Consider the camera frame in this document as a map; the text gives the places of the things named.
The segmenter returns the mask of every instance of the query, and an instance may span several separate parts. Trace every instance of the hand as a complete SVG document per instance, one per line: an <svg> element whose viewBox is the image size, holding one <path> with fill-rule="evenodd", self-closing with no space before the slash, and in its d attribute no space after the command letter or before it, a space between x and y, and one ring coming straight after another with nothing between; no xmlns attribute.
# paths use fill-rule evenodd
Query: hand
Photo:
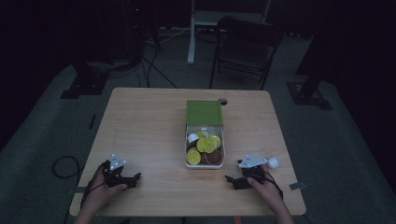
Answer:
<svg viewBox="0 0 396 224"><path fill-rule="evenodd" d="M91 187L92 191L85 199L75 223L91 223L96 213L105 207L114 195L124 189L127 189L127 187L128 186L125 184L120 184L113 188L109 188L106 184L105 178L103 177L101 169L93 180Z"/></svg>
<svg viewBox="0 0 396 224"><path fill-rule="evenodd" d="M265 164L262 164L262 169L265 172L266 178L274 180L270 175L267 174L269 171ZM257 190L262 198L268 203L271 211L273 211L276 215L276 223L293 223L289 209L283 202L274 184L270 183L269 181L264 181L264 184L260 184L251 177L247 178L247 182L251 187Z"/></svg>

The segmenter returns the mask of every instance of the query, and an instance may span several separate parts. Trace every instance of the gray carpet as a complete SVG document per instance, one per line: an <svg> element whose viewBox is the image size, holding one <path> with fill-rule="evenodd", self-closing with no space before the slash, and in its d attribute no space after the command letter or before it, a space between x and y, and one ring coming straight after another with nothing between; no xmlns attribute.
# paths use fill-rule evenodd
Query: gray carpet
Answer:
<svg viewBox="0 0 396 224"><path fill-rule="evenodd" d="M212 40L213 36L201 34ZM333 110L295 105L286 81L304 81L295 72L310 41L286 36L276 54L264 87L269 91L282 132L300 182L306 205L296 223L396 223L396 198L378 169L370 150L349 116L336 88L319 86ZM195 64L187 64L189 39L178 36L162 43L154 64L178 88L207 89L214 45L197 41ZM145 57L152 59L146 47ZM93 63L99 68L108 65ZM66 216L77 177L59 178L52 164L62 156L73 156L83 166L111 91L116 87L145 87L137 70L110 74L102 95L83 95L76 100L60 99L76 73L69 66L53 79L30 116L0 154L0 223L72 223ZM155 69L150 69L151 88L173 88ZM223 70L215 76L214 89L258 90L252 75ZM96 116L93 125L92 116ZM72 160L62 160L55 170L60 175L77 171ZM96 223L119 223L126 217L99 217ZM273 217L243 217L244 223L274 223ZM181 223L172 217L132 217L131 223ZM188 217L190 224L233 223L231 217Z"/></svg>

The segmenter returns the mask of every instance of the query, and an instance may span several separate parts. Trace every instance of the round food item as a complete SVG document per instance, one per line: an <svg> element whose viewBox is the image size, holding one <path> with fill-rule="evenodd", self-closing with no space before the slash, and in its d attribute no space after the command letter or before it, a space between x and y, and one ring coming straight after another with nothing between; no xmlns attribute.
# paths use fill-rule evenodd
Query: round food item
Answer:
<svg viewBox="0 0 396 224"><path fill-rule="evenodd" d="M196 165L201 161L201 154L195 149L190 149L187 152L187 162L191 165Z"/></svg>
<svg viewBox="0 0 396 224"><path fill-rule="evenodd" d="M221 161L221 155L218 150L214 150L212 153L206 153L206 158L211 164L216 164Z"/></svg>
<svg viewBox="0 0 396 224"><path fill-rule="evenodd" d="M199 138L207 138L207 137L209 137L209 132L207 132L207 131L199 131L197 133L197 135L199 136Z"/></svg>
<svg viewBox="0 0 396 224"><path fill-rule="evenodd" d="M210 138L201 138L197 142L198 151L204 151L206 153L211 153L217 148L217 143Z"/></svg>
<svg viewBox="0 0 396 224"><path fill-rule="evenodd" d="M218 136L215 135L215 134L210 134L210 135L209 135L209 138L213 139L213 140L216 142L216 144L218 144L218 147L217 147L217 148L219 148L219 147L221 146L221 139L220 139L220 137L218 137Z"/></svg>

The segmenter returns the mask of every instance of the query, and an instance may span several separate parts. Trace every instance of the box lid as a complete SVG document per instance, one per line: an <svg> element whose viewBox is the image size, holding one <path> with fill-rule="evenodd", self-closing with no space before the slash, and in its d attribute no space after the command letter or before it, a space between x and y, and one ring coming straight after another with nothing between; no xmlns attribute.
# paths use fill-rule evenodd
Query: box lid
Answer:
<svg viewBox="0 0 396 224"><path fill-rule="evenodd" d="M219 101L187 101L188 125L223 125Z"/></svg>

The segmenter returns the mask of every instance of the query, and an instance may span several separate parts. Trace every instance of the green box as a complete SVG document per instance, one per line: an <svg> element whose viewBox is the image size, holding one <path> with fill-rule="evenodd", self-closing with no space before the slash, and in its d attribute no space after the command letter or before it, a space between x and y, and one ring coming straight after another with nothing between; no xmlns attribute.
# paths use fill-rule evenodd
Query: green box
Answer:
<svg viewBox="0 0 396 224"><path fill-rule="evenodd" d="M189 169L219 169L224 160L224 135L223 135L223 119L221 113L221 104L219 101L187 101L186 113L186 136L185 136L185 153L192 148L189 143L189 135L192 133L207 132L208 134L217 135L221 144L217 151L220 154L220 161L216 163L189 164L186 160L186 166ZM209 156L208 153L200 152L203 158Z"/></svg>

